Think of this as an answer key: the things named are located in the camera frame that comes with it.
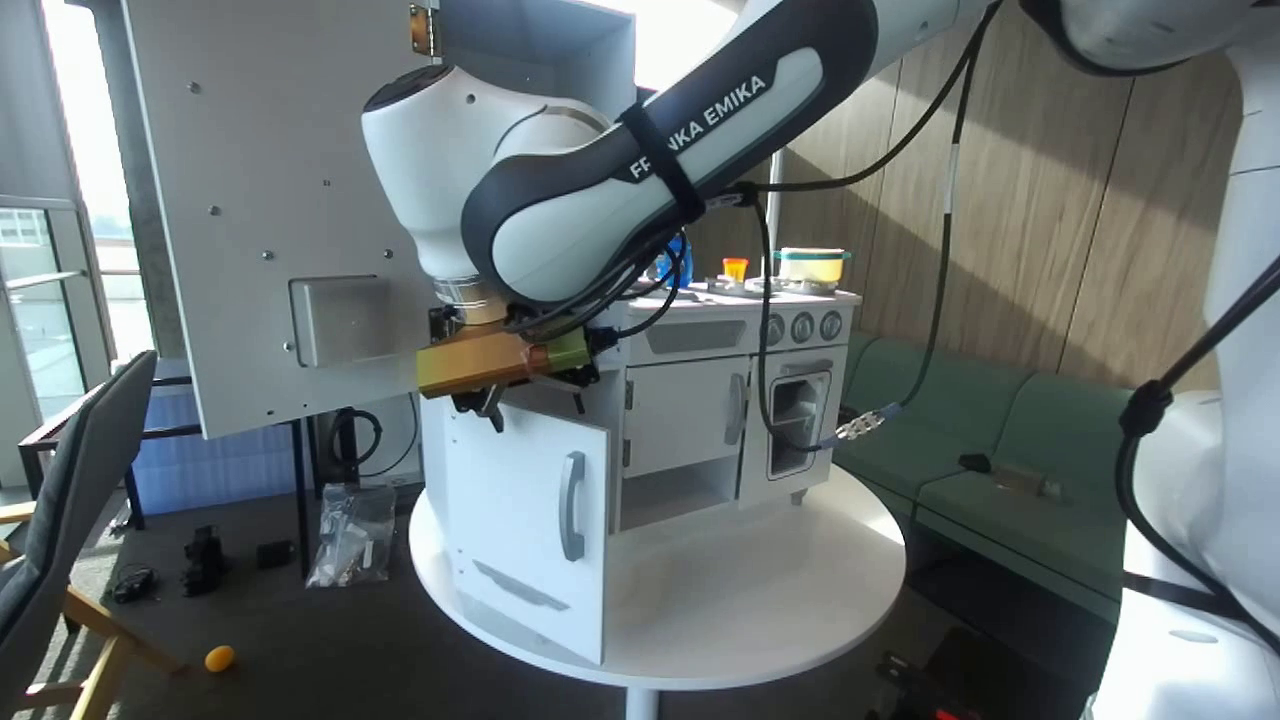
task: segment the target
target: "wall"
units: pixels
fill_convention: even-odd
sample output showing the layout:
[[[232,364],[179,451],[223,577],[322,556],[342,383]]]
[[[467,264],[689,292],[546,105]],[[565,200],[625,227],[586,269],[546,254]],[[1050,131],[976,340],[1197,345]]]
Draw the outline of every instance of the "wall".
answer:
[[[875,161],[923,112],[965,41],[954,31],[865,83],[789,147],[789,180]],[[1083,77],[1032,19],[1002,11],[968,120],[941,345],[1083,379],[1158,378],[1205,329],[1239,120],[1229,59],[1140,79]],[[843,243],[872,334],[927,334],[948,138],[954,112],[941,112],[867,185],[784,196],[781,240]]]

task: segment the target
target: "small toy item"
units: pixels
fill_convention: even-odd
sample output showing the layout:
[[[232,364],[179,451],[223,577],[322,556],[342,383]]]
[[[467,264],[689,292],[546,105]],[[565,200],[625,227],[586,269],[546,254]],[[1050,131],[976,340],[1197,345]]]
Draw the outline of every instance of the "small toy item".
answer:
[[[206,653],[206,674],[207,677],[223,677],[223,674],[232,674],[235,668],[235,650],[232,646],[212,646],[207,653]]]

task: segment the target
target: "orange object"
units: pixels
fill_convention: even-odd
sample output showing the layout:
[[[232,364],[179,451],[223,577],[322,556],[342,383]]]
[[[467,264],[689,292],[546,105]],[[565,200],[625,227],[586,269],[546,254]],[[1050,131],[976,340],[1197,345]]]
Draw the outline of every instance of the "orange object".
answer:
[[[732,277],[732,279],[748,279],[748,264],[752,264],[748,255],[723,255],[720,272]]]
[[[207,674],[207,677],[223,677],[227,668],[235,668],[235,650],[232,650],[232,646],[212,646],[212,650],[206,653],[206,674]]]

